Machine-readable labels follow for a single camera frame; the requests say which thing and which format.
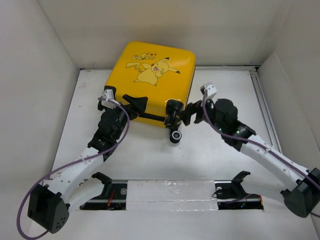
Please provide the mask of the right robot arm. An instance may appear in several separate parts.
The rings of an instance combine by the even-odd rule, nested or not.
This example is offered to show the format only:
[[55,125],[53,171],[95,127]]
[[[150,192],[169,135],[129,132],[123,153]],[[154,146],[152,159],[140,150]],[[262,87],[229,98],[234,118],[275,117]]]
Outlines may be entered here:
[[179,113],[187,126],[207,122],[226,144],[252,158],[283,184],[272,197],[279,199],[296,216],[306,218],[320,202],[320,170],[312,170],[288,159],[268,145],[253,129],[238,120],[238,109],[229,99],[199,100]]

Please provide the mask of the yellow hard-shell suitcase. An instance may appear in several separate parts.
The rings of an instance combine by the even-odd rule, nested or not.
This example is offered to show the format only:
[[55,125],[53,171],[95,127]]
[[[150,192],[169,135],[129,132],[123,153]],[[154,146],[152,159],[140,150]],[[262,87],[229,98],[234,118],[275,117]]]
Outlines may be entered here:
[[105,85],[104,96],[128,104],[130,99],[147,97],[146,108],[137,120],[169,129],[169,139],[182,138],[178,113],[187,104],[196,67],[196,56],[185,49],[152,43],[129,42]]

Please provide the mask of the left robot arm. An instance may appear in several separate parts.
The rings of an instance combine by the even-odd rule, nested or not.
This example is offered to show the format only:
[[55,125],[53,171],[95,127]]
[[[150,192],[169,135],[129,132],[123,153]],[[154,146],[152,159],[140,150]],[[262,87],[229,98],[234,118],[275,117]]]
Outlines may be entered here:
[[78,160],[61,166],[43,177],[29,194],[27,216],[55,234],[62,229],[72,211],[94,198],[111,194],[112,180],[94,170],[102,165],[124,140],[130,122],[144,114],[148,97],[123,95],[127,104],[104,93],[99,100],[103,111],[97,130]]

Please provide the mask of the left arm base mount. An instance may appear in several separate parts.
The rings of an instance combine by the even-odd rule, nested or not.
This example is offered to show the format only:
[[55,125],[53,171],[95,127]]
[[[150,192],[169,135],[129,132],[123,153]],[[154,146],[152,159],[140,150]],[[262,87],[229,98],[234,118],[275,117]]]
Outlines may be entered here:
[[101,172],[92,175],[103,184],[100,195],[84,203],[84,211],[125,211],[127,203],[128,180],[114,180]]

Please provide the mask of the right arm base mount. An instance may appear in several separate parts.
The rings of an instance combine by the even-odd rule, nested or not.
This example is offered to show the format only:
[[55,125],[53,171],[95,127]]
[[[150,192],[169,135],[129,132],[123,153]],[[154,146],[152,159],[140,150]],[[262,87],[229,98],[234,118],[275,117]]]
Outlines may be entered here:
[[218,210],[264,210],[262,197],[246,193],[241,186],[244,178],[251,173],[241,171],[232,180],[216,180],[212,198],[217,200]]

